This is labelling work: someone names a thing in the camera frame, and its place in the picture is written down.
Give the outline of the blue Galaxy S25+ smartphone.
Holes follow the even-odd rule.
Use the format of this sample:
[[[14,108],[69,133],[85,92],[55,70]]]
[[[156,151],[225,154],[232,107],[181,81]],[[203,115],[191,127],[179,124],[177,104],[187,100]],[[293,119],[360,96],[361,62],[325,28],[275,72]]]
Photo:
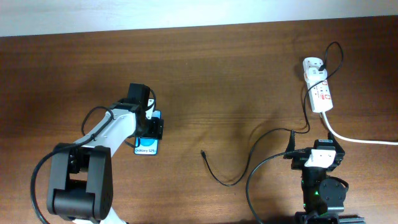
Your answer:
[[[146,112],[148,118],[161,118],[161,111],[153,106]],[[137,147],[134,148],[136,155],[155,156],[159,148],[159,140],[153,138],[136,138]]]

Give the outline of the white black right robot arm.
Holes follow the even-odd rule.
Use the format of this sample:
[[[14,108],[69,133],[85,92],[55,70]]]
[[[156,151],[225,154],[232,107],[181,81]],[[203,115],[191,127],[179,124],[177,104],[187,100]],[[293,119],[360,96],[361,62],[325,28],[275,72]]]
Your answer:
[[[341,216],[349,184],[328,173],[337,168],[345,151],[334,138],[319,139],[313,147],[303,152],[294,151],[294,141],[289,141],[287,152],[291,156],[291,169],[302,172],[301,188],[304,211],[296,212],[295,223],[365,224],[365,219],[356,215]]]

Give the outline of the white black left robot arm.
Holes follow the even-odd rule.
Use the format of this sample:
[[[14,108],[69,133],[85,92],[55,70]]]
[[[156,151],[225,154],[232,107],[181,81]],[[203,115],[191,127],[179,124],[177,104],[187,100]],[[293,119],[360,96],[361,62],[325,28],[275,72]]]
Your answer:
[[[112,157],[128,138],[162,139],[163,119],[155,116],[156,97],[132,83],[127,97],[105,110],[104,118],[73,143],[57,144],[51,160],[47,210],[73,223],[123,223],[112,207]]]

